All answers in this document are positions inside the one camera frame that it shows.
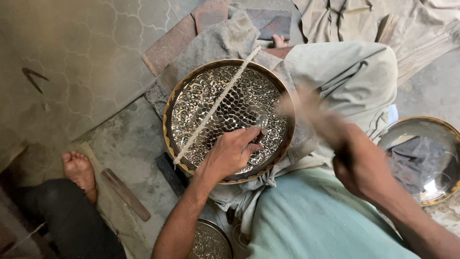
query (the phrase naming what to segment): black pants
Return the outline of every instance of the black pants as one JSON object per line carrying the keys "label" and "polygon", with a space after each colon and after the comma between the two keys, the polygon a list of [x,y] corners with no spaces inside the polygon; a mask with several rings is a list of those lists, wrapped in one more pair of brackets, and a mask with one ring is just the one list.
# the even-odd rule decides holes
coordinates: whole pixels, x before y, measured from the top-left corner
{"label": "black pants", "polygon": [[118,237],[85,193],[68,179],[20,188],[15,200],[28,216],[42,216],[64,259],[125,259]]}

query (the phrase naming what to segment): white rope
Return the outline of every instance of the white rope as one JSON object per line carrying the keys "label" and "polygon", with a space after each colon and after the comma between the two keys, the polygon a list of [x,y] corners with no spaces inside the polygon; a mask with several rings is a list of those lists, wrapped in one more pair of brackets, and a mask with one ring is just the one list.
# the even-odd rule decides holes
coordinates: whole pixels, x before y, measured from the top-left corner
{"label": "white rope", "polygon": [[259,52],[260,46],[257,46],[251,54],[244,60],[243,64],[241,67],[238,69],[236,74],[232,77],[230,82],[227,84],[227,87],[223,90],[223,92],[220,94],[219,98],[217,98],[216,102],[214,103],[213,107],[209,110],[209,112],[206,114],[204,117],[203,121],[201,124],[196,128],[195,132],[192,134],[192,136],[189,138],[189,141],[185,144],[184,148],[180,151],[179,155],[177,155],[176,159],[174,159],[174,164],[177,165],[180,161],[180,159],[185,155],[185,153],[189,150],[190,146],[193,144],[195,139],[198,137],[198,134],[203,130],[204,126],[206,126],[206,123],[209,121],[211,116],[216,112],[218,106],[220,103],[224,100],[225,96],[228,94],[230,89],[235,85],[236,81],[238,78],[241,76],[243,73],[244,69],[247,67],[249,62],[254,58],[254,56]]}
{"label": "white rope", "polygon": [[13,251],[14,249],[16,249],[18,246],[20,246],[24,241],[26,241],[26,239],[28,239],[29,237],[31,237],[33,234],[37,233],[37,231],[39,231],[44,225],[46,224],[46,221],[44,223],[42,223],[40,226],[38,226],[34,231],[32,231],[32,233],[30,233],[29,235],[27,235],[27,237],[23,238],[19,243],[17,243],[16,245],[14,245],[13,247],[10,248],[10,250],[6,251],[3,255],[6,255],[7,253]]}

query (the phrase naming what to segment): brass bowl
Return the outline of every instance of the brass bowl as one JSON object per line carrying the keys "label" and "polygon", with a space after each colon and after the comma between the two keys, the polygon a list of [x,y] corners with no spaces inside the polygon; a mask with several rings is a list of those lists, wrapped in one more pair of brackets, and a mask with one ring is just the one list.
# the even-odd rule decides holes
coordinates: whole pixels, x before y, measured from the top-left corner
{"label": "brass bowl", "polygon": [[450,197],[460,187],[460,133],[452,125],[428,116],[408,117],[388,127],[378,146],[385,150],[401,139],[424,136],[443,145],[445,152],[439,160],[442,170],[430,172],[422,179],[424,191],[420,193],[422,206],[433,205]]}
{"label": "brass bowl", "polygon": [[[243,61],[223,59],[211,62],[193,70],[177,84],[163,117],[163,134],[172,159],[180,153]],[[257,125],[269,132],[260,143],[264,150],[253,154],[247,167],[220,183],[241,183],[269,171],[285,154],[294,134],[294,118],[275,112],[277,99],[285,91],[286,87],[275,74],[250,62],[181,158],[179,167],[194,174],[219,135]]]}

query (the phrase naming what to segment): metal dish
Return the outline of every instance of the metal dish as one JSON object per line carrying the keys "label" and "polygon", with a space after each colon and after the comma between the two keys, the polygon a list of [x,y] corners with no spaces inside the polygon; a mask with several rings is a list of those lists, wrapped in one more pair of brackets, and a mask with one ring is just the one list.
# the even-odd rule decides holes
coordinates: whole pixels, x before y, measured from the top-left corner
{"label": "metal dish", "polygon": [[209,220],[200,218],[189,258],[232,259],[233,249],[230,240],[220,227]]}
{"label": "metal dish", "polygon": [[[192,71],[176,86],[163,117],[166,146],[173,159],[242,63],[240,59],[211,62]],[[294,119],[276,114],[277,99],[284,91],[284,84],[275,74],[250,62],[180,160],[180,168],[194,174],[219,135],[257,125],[268,130],[260,143],[264,150],[253,154],[245,168],[220,183],[245,182],[266,173],[284,155],[294,134]]]}
{"label": "metal dish", "polygon": [[422,206],[433,205],[450,197],[460,187],[460,133],[452,125],[433,117],[404,118],[391,125],[378,146],[385,150],[402,139],[425,136],[441,143],[445,152],[439,161],[440,171],[432,172],[423,181],[420,193]]}

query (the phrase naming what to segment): wooden handle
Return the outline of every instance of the wooden handle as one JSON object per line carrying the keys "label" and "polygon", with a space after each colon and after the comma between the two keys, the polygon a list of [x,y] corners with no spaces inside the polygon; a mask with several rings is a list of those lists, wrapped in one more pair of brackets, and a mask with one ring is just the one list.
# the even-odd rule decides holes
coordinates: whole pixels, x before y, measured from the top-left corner
{"label": "wooden handle", "polygon": [[259,135],[257,135],[256,140],[254,141],[255,144],[259,144],[262,139],[268,134],[267,129],[261,129]]}
{"label": "wooden handle", "polygon": [[150,218],[150,212],[142,205],[139,199],[132,191],[116,176],[109,168],[102,170],[101,175],[107,181],[109,186],[128,204],[132,210],[143,220],[147,221]]}

